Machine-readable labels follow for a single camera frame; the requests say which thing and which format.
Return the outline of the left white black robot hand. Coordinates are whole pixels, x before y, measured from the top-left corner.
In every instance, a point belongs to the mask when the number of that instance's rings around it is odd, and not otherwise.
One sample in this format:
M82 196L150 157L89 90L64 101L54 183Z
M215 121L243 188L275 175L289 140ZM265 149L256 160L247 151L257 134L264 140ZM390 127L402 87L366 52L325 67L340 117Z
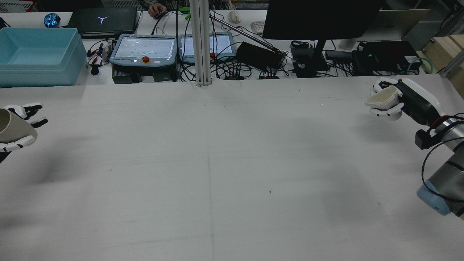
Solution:
M1 160L13 151L33 144L38 137L36 129L48 123L45 117L30 121L43 108L41 103L10 104L1 107Z

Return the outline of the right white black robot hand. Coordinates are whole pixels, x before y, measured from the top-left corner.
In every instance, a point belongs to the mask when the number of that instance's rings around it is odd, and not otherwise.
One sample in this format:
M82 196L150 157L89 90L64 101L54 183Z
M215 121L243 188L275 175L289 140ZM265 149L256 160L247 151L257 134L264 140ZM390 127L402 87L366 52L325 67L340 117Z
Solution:
M406 114L424 126L432 126L446 115L438 99L411 79L379 78L365 106L376 117L396 121Z

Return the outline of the person's bare hand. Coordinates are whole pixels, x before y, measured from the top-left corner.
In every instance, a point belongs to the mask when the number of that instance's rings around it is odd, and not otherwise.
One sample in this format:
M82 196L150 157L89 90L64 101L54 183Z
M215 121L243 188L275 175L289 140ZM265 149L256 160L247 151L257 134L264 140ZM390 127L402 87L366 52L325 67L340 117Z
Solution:
M167 7L159 2L154 2L149 4L148 12L152 18L157 20L167 12Z

